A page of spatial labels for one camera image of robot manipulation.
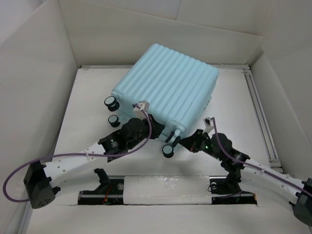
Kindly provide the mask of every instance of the ribbed suitcase shell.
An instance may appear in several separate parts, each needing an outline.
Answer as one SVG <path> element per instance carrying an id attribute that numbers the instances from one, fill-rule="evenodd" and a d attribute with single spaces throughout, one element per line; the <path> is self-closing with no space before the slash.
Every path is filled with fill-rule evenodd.
<path id="1" fill-rule="evenodd" d="M 160 138 L 171 131 L 186 137 L 207 107 L 218 69 L 199 60 L 154 44 L 136 62 L 112 91 L 120 103 L 119 117 L 135 117 L 133 103 L 146 100 L 148 113 L 166 126 Z"/>

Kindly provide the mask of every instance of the orange wire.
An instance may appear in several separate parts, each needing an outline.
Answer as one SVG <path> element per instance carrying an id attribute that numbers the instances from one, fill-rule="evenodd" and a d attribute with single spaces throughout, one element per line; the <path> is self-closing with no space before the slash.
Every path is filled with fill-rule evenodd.
<path id="1" fill-rule="evenodd" d="M 110 187 L 108 188 L 108 191 L 107 191 L 107 193 L 105 194 L 105 197 L 104 197 L 104 200 L 103 200 L 103 202 L 102 202 L 102 205 L 104 205 L 105 202 L 107 201 L 106 197 L 107 197 L 107 195 L 109 194 L 109 192 L 111 191 L 111 189 L 112 189 L 112 186 L 110 186 Z"/>

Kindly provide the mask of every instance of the white enclosure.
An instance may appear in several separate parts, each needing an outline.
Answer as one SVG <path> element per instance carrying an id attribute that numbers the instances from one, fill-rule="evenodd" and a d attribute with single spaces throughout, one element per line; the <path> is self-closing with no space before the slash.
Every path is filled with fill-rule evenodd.
<path id="1" fill-rule="evenodd" d="M 312 177 L 311 12 L 311 0 L 1 1 L 1 184 L 53 151 L 80 66 L 131 65 L 153 43 L 250 65 L 284 172 Z M 9 185 L 16 198 L 24 173 Z M 17 233 L 25 204 L 1 193 L 0 208 L 0 233 Z"/>

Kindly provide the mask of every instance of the light blue suitcase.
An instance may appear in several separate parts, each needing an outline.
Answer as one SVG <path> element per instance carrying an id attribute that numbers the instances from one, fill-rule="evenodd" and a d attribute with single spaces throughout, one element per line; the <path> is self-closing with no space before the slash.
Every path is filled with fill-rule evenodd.
<path id="1" fill-rule="evenodd" d="M 166 48 L 152 45 L 112 91 L 120 104 L 119 119 L 135 117 L 133 103 L 149 102 L 148 113 L 165 129 L 169 143 L 187 137 L 211 100 L 218 69 Z"/>

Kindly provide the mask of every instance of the white floor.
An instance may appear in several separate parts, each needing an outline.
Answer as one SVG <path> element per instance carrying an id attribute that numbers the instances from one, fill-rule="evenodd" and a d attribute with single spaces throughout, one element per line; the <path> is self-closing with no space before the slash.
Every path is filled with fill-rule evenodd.
<path id="1" fill-rule="evenodd" d="M 61 127 L 55 153 L 78 152 L 110 134 L 111 113 L 104 99 L 129 68 L 79 69 Z M 202 117 L 216 118 L 218 130 L 234 148 L 261 164 L 268 153 L 243 71 L 220 69 L 213 98 Z M 199 121 L 195 128 L 204 128 Z M 171 159 L 161 154 L 159 141 L 139 152 L 101 166 L 109 175 L 226 175 L 220 162 L 206 154 L 186 150 Z M 309 234 L 308 227 L 270 201 L 254 205 L 77 206 L 77 194 L 57 198 L 34 210 L 28 234 L 36 233 L 219 233 Z"/>

